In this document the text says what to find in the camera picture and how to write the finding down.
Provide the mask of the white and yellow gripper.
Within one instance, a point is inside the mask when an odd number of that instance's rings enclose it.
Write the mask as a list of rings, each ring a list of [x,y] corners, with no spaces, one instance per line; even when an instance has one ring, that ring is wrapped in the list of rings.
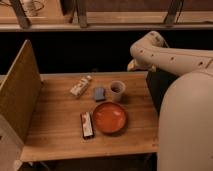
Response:
[[[136,60],[131,60],[129,64],[127,65],[127,70],[128,71],[141,70],[141,71],[155,72],[156,67],[148,63],[138,63]]]

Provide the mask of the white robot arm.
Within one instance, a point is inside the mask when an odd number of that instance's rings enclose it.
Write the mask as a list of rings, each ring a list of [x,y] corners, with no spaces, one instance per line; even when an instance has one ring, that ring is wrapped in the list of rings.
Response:
[[[160,108],[157,171],[213,171],[213,50],[170,48],[157,31],[130,46],[128,68],[177,76]]]

